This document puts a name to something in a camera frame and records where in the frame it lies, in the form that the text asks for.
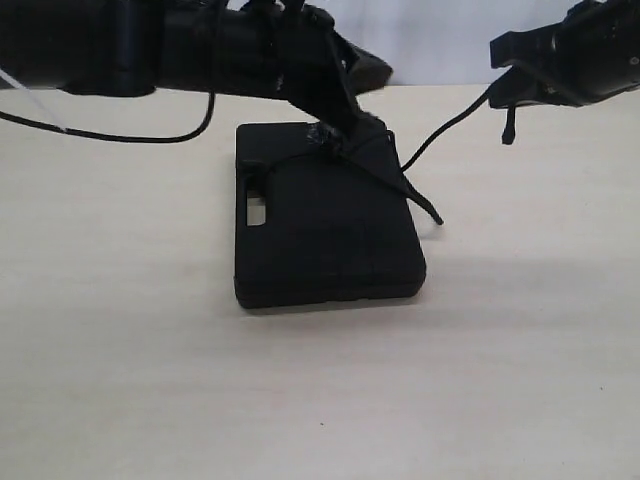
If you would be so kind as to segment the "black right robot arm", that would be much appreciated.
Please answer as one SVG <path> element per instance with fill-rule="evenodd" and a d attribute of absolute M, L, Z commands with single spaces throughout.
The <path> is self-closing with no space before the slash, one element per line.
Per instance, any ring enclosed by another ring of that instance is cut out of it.
<path fill-rule="evenodd" d="M 639 89 L 639 3 L 581 1 L 559 22 L 508 31 L 490 42 L 491 67 L 507 70 L 489 105 L 579 108 Z"/>

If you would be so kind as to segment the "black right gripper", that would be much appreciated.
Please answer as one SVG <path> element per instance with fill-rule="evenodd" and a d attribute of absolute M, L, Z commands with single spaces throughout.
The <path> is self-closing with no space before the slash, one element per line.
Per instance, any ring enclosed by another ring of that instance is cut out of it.
<path fill-rule="evenodd" d="M 639 3 L 581 1 L 563 20 L 509 31 L 490 44 L 492 109 L 580 107 L 639 89 Z"/>

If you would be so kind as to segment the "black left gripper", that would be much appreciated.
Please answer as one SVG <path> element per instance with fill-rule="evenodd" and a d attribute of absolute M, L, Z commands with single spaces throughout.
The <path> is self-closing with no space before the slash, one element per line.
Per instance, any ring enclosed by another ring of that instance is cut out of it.
<path fill-rule="evenodd" d="M 392 67 L 335 29 L 304 1 L 219 8 L 219 91 L 287 100 L 350 136 L 363 117 L 356 96 L 384 88 Z"/>

